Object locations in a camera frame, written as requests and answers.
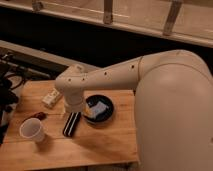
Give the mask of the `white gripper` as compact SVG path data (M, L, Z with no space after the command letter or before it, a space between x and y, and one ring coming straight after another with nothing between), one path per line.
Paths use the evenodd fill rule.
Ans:
M76 113L76 112L83 112L85 109L85 102L82 101L77 104L70 104L68 102L64 102L64 111L66 113Z

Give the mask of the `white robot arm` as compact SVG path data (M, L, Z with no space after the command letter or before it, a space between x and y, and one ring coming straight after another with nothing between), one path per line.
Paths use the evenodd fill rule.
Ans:
M141 56L55 80L65 110L83 109L86 90L133 89L140 171L213 171L213 75L186 50Z

